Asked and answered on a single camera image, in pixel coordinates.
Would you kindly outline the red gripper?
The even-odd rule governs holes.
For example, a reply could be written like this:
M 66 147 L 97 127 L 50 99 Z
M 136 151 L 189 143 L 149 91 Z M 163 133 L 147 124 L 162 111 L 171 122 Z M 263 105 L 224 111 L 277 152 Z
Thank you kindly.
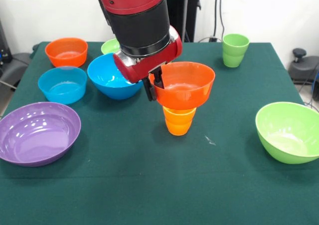
M 178 58 L 182 53 L 182 42 L 176 29 L 169 28 L 169 44 L 160 52 L 145 58 L 133 58 L 122 51 L 113 54 L 116 67 L 121 74 L 131 83 L 143 81 L 143 85 L 149 101 L 156 101 L 155 86 L 164 89 L 162 70 L 158 68 L 164 63 L 169 63 Z M 154 75 L 154 85 L 148 78 L 149 73 Z

